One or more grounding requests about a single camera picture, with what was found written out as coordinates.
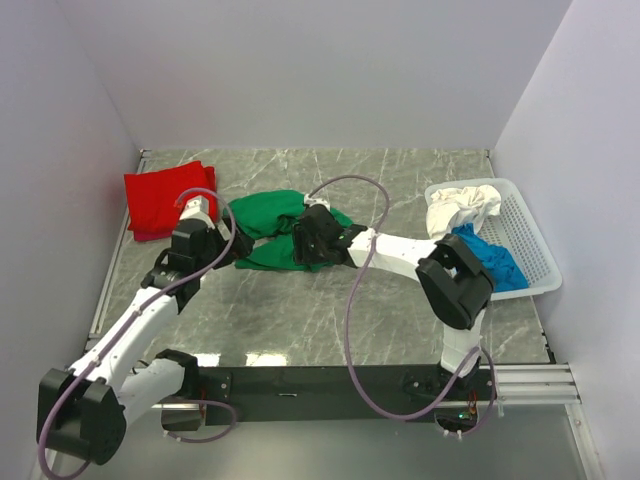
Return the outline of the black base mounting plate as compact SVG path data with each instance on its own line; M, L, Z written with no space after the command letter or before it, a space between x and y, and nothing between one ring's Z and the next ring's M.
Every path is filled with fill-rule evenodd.
M355 371L371 400L400 416L425 409L450 378L435 364L357 366ZM197 400L228 404L241 422L380 417L358 393L345 366L201 367L188 390L163 401Z

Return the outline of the aluminium frame rail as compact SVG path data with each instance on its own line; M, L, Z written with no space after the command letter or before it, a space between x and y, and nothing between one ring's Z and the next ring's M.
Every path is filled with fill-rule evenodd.
M521 364L495 367L497 394L507 405L580 404L568 364Z

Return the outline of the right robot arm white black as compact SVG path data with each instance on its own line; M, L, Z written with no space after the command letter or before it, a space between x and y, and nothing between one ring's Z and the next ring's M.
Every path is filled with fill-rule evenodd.
M293 225L292 238L293 258L299 265L369 267L418 282L444 324L440 390L460 399L473 388L481 356L481 324L495 281L464 240L455 234L417 240L359 224L343 227L322 205L304 210Z

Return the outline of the blue crumpled t shirt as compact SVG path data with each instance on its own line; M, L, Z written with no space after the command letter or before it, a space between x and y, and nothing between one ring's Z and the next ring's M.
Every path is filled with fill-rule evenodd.
M522 290L529 283L515 262L508 249L503 246L487 243L474 231L472 223L467 223L452 230L462 238L472 253L481 261L495 280L496 293Z

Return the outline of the white plastic basket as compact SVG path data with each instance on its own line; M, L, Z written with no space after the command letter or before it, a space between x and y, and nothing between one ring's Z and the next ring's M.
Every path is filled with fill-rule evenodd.
M424 192L427 205L439 189L493 186L501 196L500 215L483 223L478 236L487 243L505 247L525 276L526 289L494 293L493 301L531 297L555 291L562 285L562 275L516 185L504 178L476 178L433 184Z

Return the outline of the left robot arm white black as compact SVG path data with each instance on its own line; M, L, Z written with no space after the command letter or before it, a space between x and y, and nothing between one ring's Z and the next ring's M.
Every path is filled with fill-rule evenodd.
M40 381L39 462L53 450L103 465L119 449L127 427L154 404L172 397L205 404L198 361L191 354L164 350L141 372L132 370L163 326L198 293L202 276L247 257L252 246L232 214L221 224L204 214L179 220L169 248L116 324L70 367L51 369Z

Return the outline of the white crumpled t shirt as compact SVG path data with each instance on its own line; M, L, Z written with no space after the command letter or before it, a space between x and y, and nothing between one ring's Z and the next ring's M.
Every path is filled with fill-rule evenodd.
M463 188L437 189L428 194L426 230L432 240L439 240L457 227L472 225L479 233L485 221L500 214L502 197L488 184Z

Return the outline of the green t shirt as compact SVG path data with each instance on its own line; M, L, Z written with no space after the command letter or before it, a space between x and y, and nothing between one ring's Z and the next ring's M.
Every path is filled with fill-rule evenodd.
M239 270L318 272L330 262L310 266L294 262L293 225L304 211L304 196L295 190L260 192L230 202L237 227L253 240L266 239L235 262Z

